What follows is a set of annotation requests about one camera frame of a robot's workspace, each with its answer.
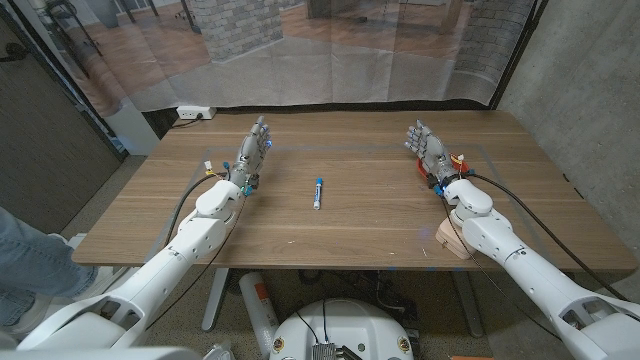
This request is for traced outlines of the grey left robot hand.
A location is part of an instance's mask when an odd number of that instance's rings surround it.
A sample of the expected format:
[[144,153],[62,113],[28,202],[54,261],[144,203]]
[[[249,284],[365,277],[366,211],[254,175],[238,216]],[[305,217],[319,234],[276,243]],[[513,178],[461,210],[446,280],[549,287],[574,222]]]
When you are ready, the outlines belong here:
[[257,189],[259,172],[271,146],[269,125],[264,122],[263,116],[259,116],[239,148],[229,180],[240,188]]

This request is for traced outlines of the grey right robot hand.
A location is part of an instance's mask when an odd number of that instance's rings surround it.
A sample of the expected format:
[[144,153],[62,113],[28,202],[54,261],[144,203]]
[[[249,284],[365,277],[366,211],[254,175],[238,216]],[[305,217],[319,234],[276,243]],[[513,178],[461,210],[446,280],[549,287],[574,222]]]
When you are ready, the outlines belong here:
[[417,120],[406,135],[405,146],[416,155],[419,172],[431,189],[443,190],[462,177],[460,165],[454,165],[451,153],[427,125]]

